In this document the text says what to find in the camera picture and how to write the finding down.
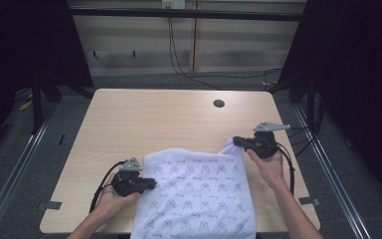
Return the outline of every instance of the gray floor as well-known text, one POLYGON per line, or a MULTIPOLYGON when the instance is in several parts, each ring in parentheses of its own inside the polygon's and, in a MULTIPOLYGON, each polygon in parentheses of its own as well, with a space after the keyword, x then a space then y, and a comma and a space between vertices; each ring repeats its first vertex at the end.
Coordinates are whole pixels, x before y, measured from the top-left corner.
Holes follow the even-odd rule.
MULTIPOLYGON (((234 76, 252 76, 260 73, 228 73, 234 76)), ((225 75, 206 73, 204 75, 225 75)), ((267 81, 271 84, 278 74, 256 78, 206 77, 196 80, 213 85, 220 90, 263 91, 267 81)), ((177 74, 158 74, 143 76, 99 77, 94 78, 95 90, 99 88, 125 89, 192 89, 214 90, 205 84, 180 77, 177 74)), ((44 212, 37 210, 41 202, 50 200, 64 163, 69 155, 78 130, 81 126, 90 100, 78 96, 68 89, 61 89, 63 99, 58 103, 55 114, 40 142, 32 161, 28 165, 21 183, 0 221, 0 238, 65 238, 67 235, 47 235, 40 231, 39 225, 44 212)), ((299 122, 289 102, 288 92, 274 94, 274 99, 284 123, 298 126, 299 122)), ((12 168, 26 145, 33 126, 33 112, 29 107, 23 112, 18 106, 24 102, 17 96, 16 106, 8 117, 0 135, 0 189, 5 184, 12 168)), ((45 102, 45 111, 50 108, 45 102)), ((300 151, 307 143, 304 132, 287 132, 293 151, 300 151)), ((382 238, 382 186, 365 167, 362 157, 349 148, 346 137, 334 123, 327 111, 324 113, 319 138, 345 186, 372 238, 382 238)), ((343 210, 328 183, 313 150, 308 147, 297 158, 310 196, 317 198, 316 206, 325 238, 356 238, 343 210)), ((288 238, 287 233, 263 233, 263 238, 288 238)), ((97 235, 95 238, 116 238, 115 235, 97 235)))

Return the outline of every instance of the white cloth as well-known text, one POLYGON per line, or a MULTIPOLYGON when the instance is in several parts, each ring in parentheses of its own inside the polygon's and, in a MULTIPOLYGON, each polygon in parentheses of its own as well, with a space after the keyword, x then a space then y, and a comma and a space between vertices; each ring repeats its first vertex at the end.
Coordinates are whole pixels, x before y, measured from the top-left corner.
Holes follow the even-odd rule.
POLYGON ((138 199, 132 239, 256 238, 243 151, 230 139, 219 153, 171 148, 144 158, 156 188, 138 199))

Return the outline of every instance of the metal bracket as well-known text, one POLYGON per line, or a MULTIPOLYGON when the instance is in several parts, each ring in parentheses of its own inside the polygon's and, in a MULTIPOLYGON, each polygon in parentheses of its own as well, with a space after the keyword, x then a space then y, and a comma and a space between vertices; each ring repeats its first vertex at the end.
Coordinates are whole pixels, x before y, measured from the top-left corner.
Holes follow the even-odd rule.
POLYGON ((321 205, 321 203, 318 200, 318 198, 311 199, 309 196, 301 197, 298 200, 299 200, 299 204, 300 205, 312 204, 312 206, 314 206, 314 207, 321 205))
POLYGON ((37 205, 36 210, 46 211, 46 209, 59 210, 61 208, 62 202, 47 201, 41 202, 37 205))
POLYGON ((125 163, 123 163, 119 167, 120 171, 142 171, 142 166, 139 164, 138 160, 135 157, 127 159, 125 163))
POLYGON ((253 128, 253 131, 275 131, 282 129, 290 129, 290 125, 279 124, 268 121, 263 121, 253 128))

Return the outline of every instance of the dark background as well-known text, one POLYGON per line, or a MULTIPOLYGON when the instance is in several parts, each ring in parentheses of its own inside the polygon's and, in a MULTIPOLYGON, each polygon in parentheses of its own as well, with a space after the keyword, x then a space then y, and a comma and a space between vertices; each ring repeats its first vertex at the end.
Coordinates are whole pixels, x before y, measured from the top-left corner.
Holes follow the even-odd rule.
POLYGON ((305 14, 330 18, 299 24, 280 82, 297 76, 290 96, 299 101, 313 79, 333 118, 382 182, 382 1, 344 5, 307 2, 305 14))
POLYGON ((53 85, 93 85, 73 17, 29 11, 35 7, 68 8, 68 2, 0 0, 0 126, 15 93, 32 87, 35 76, 53 85))

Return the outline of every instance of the black cable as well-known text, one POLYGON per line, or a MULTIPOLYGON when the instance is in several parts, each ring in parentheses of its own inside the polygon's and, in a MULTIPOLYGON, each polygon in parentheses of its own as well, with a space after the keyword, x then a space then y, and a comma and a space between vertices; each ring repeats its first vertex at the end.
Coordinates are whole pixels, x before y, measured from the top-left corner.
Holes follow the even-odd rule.
POLYGON ((189 76, 187 75, 181 68, 181 65, 179 64, 179 59, 178 59, 178 56, 177 56, 177 52, 176 52, 176 45, 175 45, 175 40, 174 40, 174 37, 173 37, 173 24, 172 24, 172 19, 171 18, 168 18, 168 26, 169 26, 169 53, 170 53, 170 63, 172 65, 172 68, 173 70, 176 72, 176 74, 178 74, 179 76, 181 77, 185 77, 187 78, 188 80, 190 81, 193 81, 193 82, 197 82, 197 83, 201 83, 201 84, 204 84, 208 87, 211 87, 211 88, 214 88, 216 90, 219 90, 219 88, 213 86, 213 85, 210 85, 208 83, 205 83, 205 82, 201 82, 201 81, 197 81, 195 80, 196 78, 235 78, 235 79, 249 79, 249 78, 264 78, 265 81, 267 81, 266 79, 266 76, 269 75, 269 74, 272 74, 274 72, 277 72, 277 71, 280 71, 282 68, 274 68, 274 69, 268 69, 266 71, 264 71, 262 74, 259 74, 259 75, 252 75, 252 76, 227 76, 227 75, 200 75, 200 76, 189 76), (173 55, 175 56, 175 60, 176 60, 176 64, 179 68, 179 71, 176 69, 175 67, 175 64, 173 63, 173 55))
POLYGON ((307 129, 308 127, 294 127, 292 126, 290 129, 307 129))
POLYGON ((293 136, 296 136, 296 135, 298 135, 298 134, 300 134, 300 133, 302 133, 303 132, 303 128, 302 129, 300 129, 299 131, 297 131, 297 132, 294 132, 293 134, 291 134, 291 135, 289 135, 288 137, 293 137, 293 136))
POLYGON ((314 141, 314 139, 312 139, 312 140, 310 140, 299 152, 297 152, 296 154, 295 154, 295 157, 298 157, 301 153, 303 153, 304 151, 305 151, 305 149, 307 148, 307 147, 309 147, 309 145, 312 143, 314 141))
POLYGON ((95 210, 95 207, 96 207, 96 204, 97 204, 97 200, 98 200, 98 197, 100 196, 100 193, 101 191, 104 189, 104 183, 106 182, 107 178, 109 177, 110 173, 119 165, 125 163, 125 161, 120 161, 120 162, 117 162, 114 166, 112 166, 110 168, 110 170, 106 173, 106 175, 104 176, 103 180, 101 181, 100 185, 98 186, 97 190, 95 191, 95 197, 93 198, 92 200, 92 205, 90 206, 90 212, 92 212, 93 210, 95 210))
POLYGON ((290 145, 292 145, 292 146, 295 146, 295 145, 297 145, 297 144, 300 144, 300 143, 306 142, 307 140, 308 140, 308 138, 304 138, 303 140, 301 140, 301 141, 298 141, 298 142, 294 142, 294 143, 291 143, 290 145))
POLYGON ((289 191, 293 195, 294 185, 295 185, 295 176, 294 176, 295 169, 293 168, 292 160, 290 159, 290 154, 287 151, 287 149, 282 144, 280 144, 280 143, 278 143, 278 146, 279 146, 278 150, 284 155, 284 157, 286 158, 287 164, 289 165, 289 177, 290 177, 290 180, 289 180, 289 191))
POLYGON ((172 26, 172 19, 171 18, 168 18, 167 19, 168 21, 168 25, 169 25, 169 53, 170 53, 170 63, 172 64, 172 68, 173 70, 176 72, 176 74, 178 74, 179 76, 181 77, 185 77, 187 78, 188 80, 192 81, 192 82, 196 82, 196 83, 200 83, 200 84, 203 84, 203 85, 206 85, 210 88, 213 88, 215 90, 218 90, 220 91, 219 88, 213 86, 213 85, 210 85, 208 83, 205 83, 205 82, 201 82, 201 81, 197 81, 189 76, 187 76, 187 74, 185 74, 185 72, 182 70, 181 68, 181 65, 179 64, 179 59, 178 59, 178 55, 176 54, 176 46, 175 46, 175 40, 174 40, 174 37, 173 37, 173 26, 172 26), (176 59, 176 63, 178 65, 178 68, 179 70, 181 71, 180 73, 178 72, 178 70, 176 69, 175 67, 175 64, 173 64, 173 56, 172 56, 172 46, 173 46, 173 52, 174 52, 174 55, 175 55, 175 59, 176 59))

